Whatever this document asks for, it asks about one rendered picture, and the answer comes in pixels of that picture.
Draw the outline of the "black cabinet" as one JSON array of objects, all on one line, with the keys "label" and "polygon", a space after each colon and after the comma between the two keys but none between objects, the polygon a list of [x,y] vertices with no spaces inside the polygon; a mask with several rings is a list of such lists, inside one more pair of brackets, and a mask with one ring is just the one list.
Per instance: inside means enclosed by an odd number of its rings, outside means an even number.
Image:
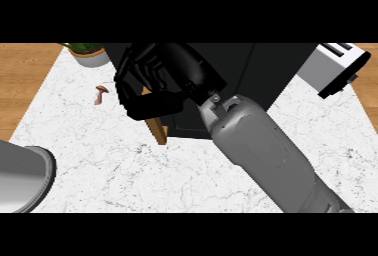
[{"label": "black cabinet", "polygon": [[[103,45],[115,72],[126,48],[131,44],[106,43]],[[202,55],[227,83],[216,95],[223,100],[242,95],[264,109],[273,105],[316,47],[313,43],[188,44]],[[180,113],[157,117],[168,127],[171,137],[195,139],[210,137],[198,107],[188,99]]]}]

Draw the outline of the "green potted plant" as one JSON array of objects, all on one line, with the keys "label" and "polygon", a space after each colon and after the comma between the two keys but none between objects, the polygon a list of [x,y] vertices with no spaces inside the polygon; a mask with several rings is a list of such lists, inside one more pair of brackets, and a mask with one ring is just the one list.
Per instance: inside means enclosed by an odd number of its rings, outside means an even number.
[{"label": "green potted plant", "polygon": [[87,68],[98,68],[109,62],[109,57],[100,43],[62,43],[68,48],[78,64]]}]

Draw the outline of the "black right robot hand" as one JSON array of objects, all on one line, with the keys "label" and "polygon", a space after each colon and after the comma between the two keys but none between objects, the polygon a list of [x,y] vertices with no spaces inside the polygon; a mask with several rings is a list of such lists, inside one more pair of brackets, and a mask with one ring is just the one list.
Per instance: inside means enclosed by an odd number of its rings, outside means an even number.
[{"label": "black right robot hand", "polygon": [[120,105],[137,121],[180,113],[188,99],[201,106],[227,85],[188,43],[133,43],[114,82]]}]

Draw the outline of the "white and black toaster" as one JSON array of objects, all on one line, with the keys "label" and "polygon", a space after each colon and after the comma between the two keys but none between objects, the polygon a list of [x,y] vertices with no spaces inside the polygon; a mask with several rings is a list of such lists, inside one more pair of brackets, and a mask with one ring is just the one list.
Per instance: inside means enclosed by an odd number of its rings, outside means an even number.
[{"label": "white and black toaster", "polygon": [[353,43],[320,43],[297,75],[326,98],[356,80],[372,54]]}]

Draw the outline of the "small brown curved object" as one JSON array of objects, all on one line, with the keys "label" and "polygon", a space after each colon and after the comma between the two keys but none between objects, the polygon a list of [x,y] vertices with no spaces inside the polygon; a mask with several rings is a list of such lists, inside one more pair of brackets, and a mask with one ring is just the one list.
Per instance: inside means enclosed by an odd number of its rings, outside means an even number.
[{"label": "small brown curved object", "polygon": [[95,105],[100,105],[102,104],[102,95],[105,93],[109,93],[109,90],[105,86],[102,85],[98,85],[96,86],[96,89],[98,89],[98,96],[96,96],[96,100],[95,100]]}]

